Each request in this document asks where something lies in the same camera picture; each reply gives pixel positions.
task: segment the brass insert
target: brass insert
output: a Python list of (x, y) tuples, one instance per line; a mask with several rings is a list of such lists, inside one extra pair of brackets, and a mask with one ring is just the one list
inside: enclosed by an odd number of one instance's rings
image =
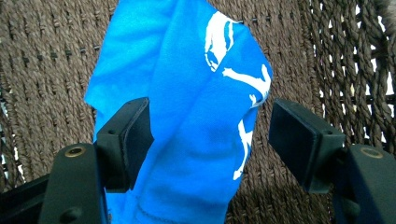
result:
[(68, 149), (64, 153), (64, 155), (68, 158), (75, 158), (75, 157), (79, 157), (82, 154), (84, 154), (85, 150), (86, 150), (85, 147), (73, 147), (73, 148)]
[(363, 147), (361, 148), (361, 153), (363, 153), (364, 155), (371, 157), (371, 158), (375, 158), (375, 159), (382, 159), (384, 157), (384, 155), (379, 152), (378, 150), (369, 148), (369, 147)]

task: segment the blue t-shirt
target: blue t-shirt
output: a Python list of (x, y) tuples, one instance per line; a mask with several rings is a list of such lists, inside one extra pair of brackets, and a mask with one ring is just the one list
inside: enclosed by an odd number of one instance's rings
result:
[(106, 195), (113, 223), (223, 223), (271, 78), (249, 29), (206, 1), (120, 0), (85, 100), (96, 134), (148, 97), (155, 140), (134, 190)]

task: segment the woven rope backrest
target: woven rope backrest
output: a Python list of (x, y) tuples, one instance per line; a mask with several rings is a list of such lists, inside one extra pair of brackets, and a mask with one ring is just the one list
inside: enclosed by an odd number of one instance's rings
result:
[[(395, 90), (394, 32), (384, 34), (375, 20), (375, 13), (388, 13), (387, 4), (372, 10), (362, 6), (374, 3), (361, 1), (362, 13), (356, 17), (354, 1), (325, 2), (324, 9), (315, 0), (210, 2), (250, 28), (274, 68), (271, 97), (258, 115), (250, 162), (230, 203), (227, 222), (328, 222), (332, 211), (328, 196), (304, 193), (267, 143), (272, 104), (275, 97), (282, 97), (322, 116), (323, 103), (326, 119), (345, 130), (348, 144), (364, 142), (368, 133), (368, 143), (382, 146), (378, 136), (384, 133), (386, 150), (394, 150), (395, 120), (389, 114), (394, 96), (384, 93), (383, 82), (390, 71)], [(25, 180), (31, 181), (50, 171), (59, 149), (91, 141), (94, 113), (82, 97), (116, 4), (116, 0), (0, 2), (0, 83), (5, 106), (0, 143), (7, 162), (0, 167), (0, 192), (23, 183), (18, 166)], [(341, 21), (340, 15), (353, 20)], [(371, 41), (377, 43), (375, 50)], [(370, 70), (373, 55), (377, 68)], [(366, 84), (372, 85), (369, 101)], [(380, 112), (372, 115), (368, 106)]]
[(396, 154), (396, 48), (389, 1), (309, 2), (301, 3), (303, 23), (314, 45), (308, 53), (314, 56), (324, 117), (346, 134), (347, 146), (367, 144)]
[[(0, 190), (50, 171), (56, 152), (92, 139), (82, 97), (116, 1), (2, 1), (1, 127), (7, 162)], [(18, 161), (15, 158), (18, 150)]]

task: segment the woven wicker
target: woven wicker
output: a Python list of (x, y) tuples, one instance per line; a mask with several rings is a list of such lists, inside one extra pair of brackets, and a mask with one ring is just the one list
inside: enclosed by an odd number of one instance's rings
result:
[[(299, 102), (342, 130), (347, 146), (368, 144), (396, 155), (396, 4), (210, 3), (250, 28), (275, 72), (227, 223), (331, 222), (330, 196), (304, 193), (267, 143), (272, 103), (275, 97)], [(116, 0), (0, 1), (0, 152), (6, 161), (0, 166), (0, 192), (47, 174), (62, 147), (91, 142), (94, 111), (82, 98), (116, 5)]]

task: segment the white printed design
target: white printed design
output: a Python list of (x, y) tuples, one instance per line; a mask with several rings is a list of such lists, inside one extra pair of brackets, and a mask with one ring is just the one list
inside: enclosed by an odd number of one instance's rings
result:
[[(225, 68), (223, 71), (223, 75), (225, 77), (232, 78), (236, 81), (240, 81), (240, 82), (248, 84), (252, 88), (256, 89), (262, 95), (262, 97), (261, 97), (262, 99), (259, 102), (257, 102), (256, 95), (254, 95), (254, 94), (249, 95), (249, 98), (251, 100), (251, 108), (261, 105), (262, 103), (264, 103), (265, 99), (268, 97), (268, 93), (269, 93), (270, 86), (271, 86), (271, 78), (268, 74), (267, 67), (264, 64), (262, 65), (262, 76), (264, 77), (264, 80), (262, 80), (259, 77), (252, 77), (250, 75), (238, 74), (232, 68)], [(253, 136), (253, 131), (250, 131), (248, 133), (245, 131), (245, 125), (244, 125), (243, 120), (241, 120), (239, 122), (238, 130), (239, 130), (239, 135), (242, 140), (242, 145), (244, 147), (245, 156), (244, 156), (244, 159), (242, 160), (242, 164), (239, 167), (239, 169), (237, 169), (235, 172), (233, 172), (233, 180), (236, 180), (239, 177), (241, 177), (241, 175), (244, 171), (244, 167), (245, 167), (245, 164), (247, 162), (247, 157), (248, 157), (248, 146), (251, 147), (251, 140), (252, 140), (252, 136)]]
[[(207, 65), (211, 68), (213, 72), (216, 72), (221, 61), (233, 46), (234, 23), (235, 21), (232, 21), (220, 12), (216, 12), (212, 16), (209, 24), (206, 27), (205, 59)], [(264, 64), (262, 65), (263, 79), (260, 77), (236, 73), (232, 68), (224, 68), (222, 74), (224, 77), (229, 77), (235, 81), (240, 81), (242, 83), (248, 84), (250, 87), (254, 88), (260, 93), (261, 97), (259, 98), (259, 102), (255, 94), (248, 95), (252, 102), (251, 108), (261, 105), (267, 98), (268, 92), (270, 90), (271, 78), (268, 74), (267, 67)], [(239, 177), (241, 177), (243, 173), (248, 158), (248, 150), (251, 147), (251, 141), (253, 136), (253, 131), (250, 131), (248, 133), (246, 132), (246, 127), (243, 120), (239, 121), (238, 123), (238, 131), (241, 137), (245, 155), (240, 167), (233, 172), (233, 180), (237, 180)]]
[(205, 58), (207, 65), (215, 72), (224, 56), (233, 46), (233, 24), (235, 21), (227, 18), (220, 12), (213, 14), (206, 27)]
[(268, 91), (270, 90), (270, 86), (271, 86), (271, 78), (270, 75), (268, 74), (267, 67), (264, 64), (262, 65), (262, 75), (264, 77), (264, 80), (262, 80), (259, 77), (253, 77), (245, 74), (238, 74), (232, 68), (224, 68), (223, 75), (225, 77), (230, 77), (236, 81), (241, 81), (248, 84), (249, 86), (256, 89), (262, 95), (262, 99), (259, 102), (257, 102), (257, 98), (254, 94), (249, 95), (249, 98), (252, 102), (251, 108), (257, 107), (262, 103), (264, 103), (265, 99), (268, 96)]

